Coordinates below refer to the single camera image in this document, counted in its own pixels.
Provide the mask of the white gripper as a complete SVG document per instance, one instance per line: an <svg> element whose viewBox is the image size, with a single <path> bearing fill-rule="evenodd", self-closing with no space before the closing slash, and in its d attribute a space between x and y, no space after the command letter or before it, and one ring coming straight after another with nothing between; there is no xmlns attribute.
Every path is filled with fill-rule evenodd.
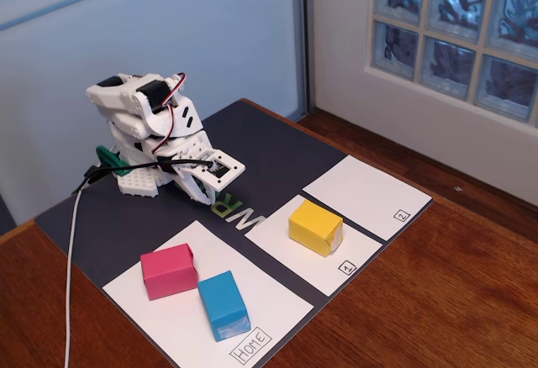
<svg viewBox="0 0 538 368"><path fill-rule="evenodd" d="M159 165L156 169L163 176L177 176L176 184L195 202L215 204L215 190L205 186L200 189L192 174L217 171L217 156L205 132L168 141L156 151Z"/></svg>

